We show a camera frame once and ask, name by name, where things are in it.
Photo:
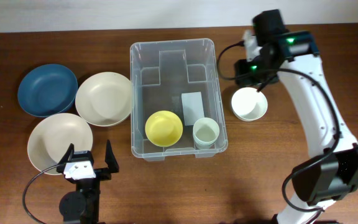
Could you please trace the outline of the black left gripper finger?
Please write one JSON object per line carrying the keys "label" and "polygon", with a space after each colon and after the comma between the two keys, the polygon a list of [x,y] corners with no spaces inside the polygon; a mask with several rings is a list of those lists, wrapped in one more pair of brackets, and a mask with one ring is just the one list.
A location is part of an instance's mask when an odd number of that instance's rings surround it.
{"label": "black left gripper finger", "polygon": [[71,160],[71,157],[75,151],[75,146],[73,143],[71,143],[66,151],[66,153],[63,155],[63,157],[60,159],[59,164],[65,164],[68,161]]}
{"label": "black left gripper finger", "polygon": [[118,173],[119,172],[119,164],[115,158],[115,155],[112,151],[112,146],[110,140],[106,142],[106,151],[105,151],[105,163],[108,165],[108,169],[110,173]]}

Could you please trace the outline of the beige bowl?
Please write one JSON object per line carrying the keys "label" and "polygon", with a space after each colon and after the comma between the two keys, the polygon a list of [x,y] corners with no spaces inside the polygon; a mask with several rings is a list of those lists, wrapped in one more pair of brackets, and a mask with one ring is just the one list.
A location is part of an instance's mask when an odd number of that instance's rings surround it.
{"label": "beige bowl", "polygon": [[115,72],[101,72],[79,87],[75,106],[89,124],[109,127],[123,122],[132,109],[132,83]]}
{"label": "beige bowl", "polygon": [[55,114],[33,129],[27,143],[27,155],[32,165],[42,171],[56,165],[71,144],[76,152],[92,150],[93,133],[89,124],[74,114]]}

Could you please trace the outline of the white small bowl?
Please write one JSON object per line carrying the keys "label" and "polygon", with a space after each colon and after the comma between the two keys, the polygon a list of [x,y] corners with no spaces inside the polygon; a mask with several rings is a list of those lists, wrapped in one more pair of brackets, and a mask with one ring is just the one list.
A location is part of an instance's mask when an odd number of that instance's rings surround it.
{"label": "white small bowl", "polygon": [[232,112],[242,121],[260,119],[267,112],[267,108],[265,95],[256,88],[240,88],[231,98]]}

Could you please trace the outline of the yellow small bowl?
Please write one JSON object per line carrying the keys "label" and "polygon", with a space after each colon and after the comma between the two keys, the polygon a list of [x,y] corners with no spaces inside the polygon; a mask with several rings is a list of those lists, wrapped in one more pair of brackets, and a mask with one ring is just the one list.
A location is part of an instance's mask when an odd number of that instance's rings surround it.
{"label": "yellow small bowl", "polygon": [[171,111],[157,111],[145,122],[147,139],[159,147],[176,144],[183,134],[183,123],[178,115]]}

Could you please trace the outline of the dark blue bowl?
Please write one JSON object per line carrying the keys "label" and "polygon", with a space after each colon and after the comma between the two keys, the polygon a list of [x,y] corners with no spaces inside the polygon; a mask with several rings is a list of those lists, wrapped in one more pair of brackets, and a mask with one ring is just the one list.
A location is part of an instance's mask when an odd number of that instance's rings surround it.
{"label": "dark blue bowl", "polygon": [[76,75],[64,65],[50,63],[34,68],[22,79],[17,100],[27,114],[46,118],[68,111],[77,91]]}

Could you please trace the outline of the grey cup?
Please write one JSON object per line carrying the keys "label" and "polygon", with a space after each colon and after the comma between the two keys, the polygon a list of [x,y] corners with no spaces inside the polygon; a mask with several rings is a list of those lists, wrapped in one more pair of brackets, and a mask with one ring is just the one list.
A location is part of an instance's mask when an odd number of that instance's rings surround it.
{"label": "grey cup", "polygon": [[195,146],[198,148],[198,149],[210,149],[213,147],[214,144],[207,144],[207,145],[204,145],[204,144],[195,144]]}

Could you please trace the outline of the cream cup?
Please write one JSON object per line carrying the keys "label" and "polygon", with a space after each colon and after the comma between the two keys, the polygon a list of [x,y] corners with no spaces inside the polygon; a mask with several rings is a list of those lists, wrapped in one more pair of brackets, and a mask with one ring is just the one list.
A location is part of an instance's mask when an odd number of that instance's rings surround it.
{"label": "cream cup", "polygon": [[212,118],[200,118],[193,125],[193,137],[202,141],[217,140],[219,133],[219,124]]}

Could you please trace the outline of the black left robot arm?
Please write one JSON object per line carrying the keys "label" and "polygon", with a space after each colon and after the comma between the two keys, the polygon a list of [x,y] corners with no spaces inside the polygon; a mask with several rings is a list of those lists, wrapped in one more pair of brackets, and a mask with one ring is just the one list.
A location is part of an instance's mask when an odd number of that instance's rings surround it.
{"label": "black left robot arm", "polygon": [[91,151],[75,151],[70,144],[58,162],[57,172],[76,185],[76,190],[65,194],[59,204],[64,223],[98,223],[100,182],[111,180],[111,174],[119,172],[119,165],[107,141],[104,168],[93,167]]}

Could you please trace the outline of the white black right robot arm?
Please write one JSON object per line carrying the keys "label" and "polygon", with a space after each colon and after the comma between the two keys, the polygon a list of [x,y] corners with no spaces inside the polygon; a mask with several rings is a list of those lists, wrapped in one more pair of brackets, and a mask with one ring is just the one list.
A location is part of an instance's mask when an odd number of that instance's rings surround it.
{"label": "white black right robot arm", "polygon": [[311,33],[289,31],[277,9],[261,12],[252,23],[246,47],[259,50],[248,59],[244,79],[259,88],[277,81],[285,86],[309,153],[285,179],[295,192],[272,222],[316,223],[329,206],[358,189],[358,141],[335,104]]}

